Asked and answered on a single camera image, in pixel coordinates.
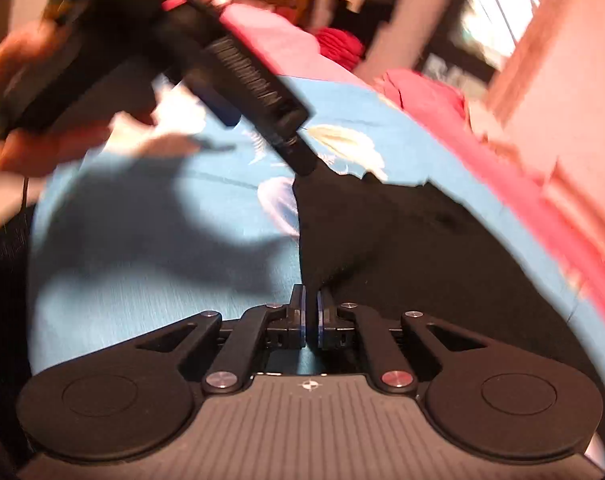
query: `red fabric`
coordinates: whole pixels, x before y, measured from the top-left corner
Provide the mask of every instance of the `red fabric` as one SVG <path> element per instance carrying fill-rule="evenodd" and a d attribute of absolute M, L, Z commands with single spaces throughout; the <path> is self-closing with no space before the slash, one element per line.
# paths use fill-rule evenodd
<path fill-rule="evenodd" d="M 279 14 L 283 18 L 287 18 L 290 22 L 294 22 L 296 18 L 296 10 L 290 9 L 289 7 L 276 7 L 274 11 L 276 14 Z"/>
<path fill-rule="evenodd" d="M 349 72 L 360 62 L 364 47 L 354 35 L 344 30 L 325 27 L 316 34 L 320 54 Z"/>

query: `black cable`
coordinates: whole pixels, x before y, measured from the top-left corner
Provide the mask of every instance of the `black cable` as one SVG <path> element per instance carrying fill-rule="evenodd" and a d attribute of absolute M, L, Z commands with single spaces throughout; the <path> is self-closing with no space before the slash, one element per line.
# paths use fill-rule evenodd
<path fill-rule="evenodd" d="M 23 179 L 23 199 L 20 204 L 20 211 L 24 211 L 26 209 L 26 199 L 27 199 L 27 191 L 29 189 L 29 178 L 25 177 Z"/>

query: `pink wall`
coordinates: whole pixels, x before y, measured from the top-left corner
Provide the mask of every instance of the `pink wall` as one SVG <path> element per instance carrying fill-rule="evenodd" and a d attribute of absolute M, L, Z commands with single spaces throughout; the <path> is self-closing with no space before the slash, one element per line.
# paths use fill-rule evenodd
<path fill-rule="evenodd" d="M 552 184 L 558 174 L 559 181 L 568 179 L 583 206 L 586 198 L 591 215 L 605 225 L 605 0 L 567 0 L 560 20 L 505 130 L 526 164 L 553 175 Z M 554 172 L 556 161 L 562 172 Z M 559 195 L 563 193 L 549 193 L 553 200 L 563 200 Z M 576 207 L 574 203 L 572 212 L 565 212 L 577 218 Z M 605 243 L 605 227 L 591 222 L 587 229 L 601 230 L 589 234 Z"/>

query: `ribbed gray surface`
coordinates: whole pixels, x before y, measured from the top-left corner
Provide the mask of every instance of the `ribbed gray surface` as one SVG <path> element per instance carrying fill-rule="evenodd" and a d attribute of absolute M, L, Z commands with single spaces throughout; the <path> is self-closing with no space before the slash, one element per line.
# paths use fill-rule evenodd
<path fill-rule="evenodd" d="M 309 389 L 305 381 L 316 381 Z M 534 466 L 491 463 L 438 435 L 417 404 L 364 376 L 257 376 L 207 400 L 178 439 L 136 462 L 78 466 L 44 456 L 23 480 L 591 480 L 582 456 Z"/>

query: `logo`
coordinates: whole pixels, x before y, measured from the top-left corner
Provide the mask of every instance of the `logo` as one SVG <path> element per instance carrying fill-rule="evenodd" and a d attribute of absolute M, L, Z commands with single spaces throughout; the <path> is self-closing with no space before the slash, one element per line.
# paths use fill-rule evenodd
<path fill-rule="evenodd" d="M 271 88 L 251 60 L 236 48 L 229 36 L 214 41 L 209 49 L 265 106 L 272 106 L 281 100 L 278 92 Z"/>
<path fill-rule="evenodd" d="M 314 381 L 313 379 L 307 379 L 303 383 L 300 383 L 300 386 L 302 386 L 308 392 L 312 392 L 313 390 L 316 390 L 317 388 L 322 386 L 322 384 L 318 383 L 317 381 Z"/>

